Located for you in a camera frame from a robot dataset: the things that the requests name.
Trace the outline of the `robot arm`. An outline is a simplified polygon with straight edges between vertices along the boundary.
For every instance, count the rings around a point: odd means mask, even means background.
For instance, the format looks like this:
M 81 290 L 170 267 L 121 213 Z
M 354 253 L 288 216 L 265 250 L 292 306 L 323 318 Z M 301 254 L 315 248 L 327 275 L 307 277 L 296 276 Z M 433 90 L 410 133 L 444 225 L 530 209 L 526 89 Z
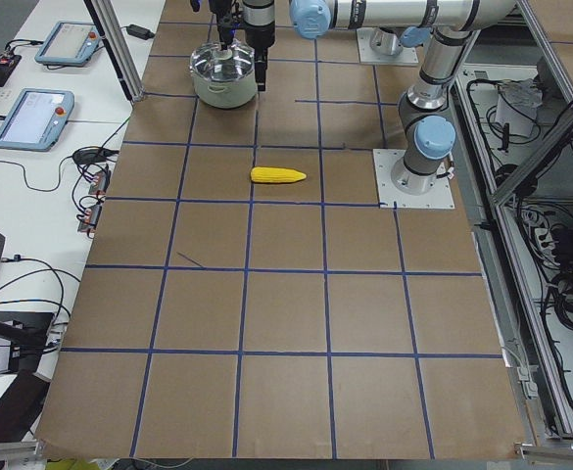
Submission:
M 305 39 L 327 30 L 365 26 L 387 29 L 413 47 L 430 41 L 417 80 L 401 97 L 399 114 L 407 148 L 391 171 L 393 184 L 423 195 L 434 184 L 443 159 L 452 151 L 454 126 L 441 114 L 447 91 L 480 30 L 496 24 L 514 7 L 511 1 L 292 1 L 290 19 Z
M 275 42 L 275 2 L 244 0 L 243 26 L 246 43 L 254 50 L 256 84 L 258 90 L 264 92 L 268 50 Z

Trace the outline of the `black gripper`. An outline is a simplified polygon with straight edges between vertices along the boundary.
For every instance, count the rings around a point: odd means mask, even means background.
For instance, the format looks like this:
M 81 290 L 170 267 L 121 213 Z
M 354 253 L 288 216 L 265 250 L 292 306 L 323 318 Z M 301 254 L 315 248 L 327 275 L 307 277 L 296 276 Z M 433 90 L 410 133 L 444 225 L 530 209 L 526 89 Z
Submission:
M 237 0 L 210 0 L 211 12 L 216 16 L 216 23 L 219 26 L 219 42 L 222 50 L 227 50 L 233 42 L 233 32 L 238 25 Z
M 255 80 L 259 92 L 266 89 L 268 49 L 273 45 L 273 23 L 262 25 L 245 22 L 246 43 L 255 54 Z

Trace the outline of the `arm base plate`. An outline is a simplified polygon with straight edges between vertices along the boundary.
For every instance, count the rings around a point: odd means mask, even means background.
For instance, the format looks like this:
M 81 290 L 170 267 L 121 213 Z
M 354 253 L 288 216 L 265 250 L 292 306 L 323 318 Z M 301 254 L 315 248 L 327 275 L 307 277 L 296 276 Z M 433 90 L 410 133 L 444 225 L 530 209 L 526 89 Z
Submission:
M 416 67 L 414 47 L 401 43 L 404 28 L 363 27 L 357 30 L 359 61 L 366 65 Z
M 405 167 L 403 149 L 374 149 L 379 206 L 382 209 L 453 210 L 451 183 L 445 162 L 436 172 L 420 176 Z

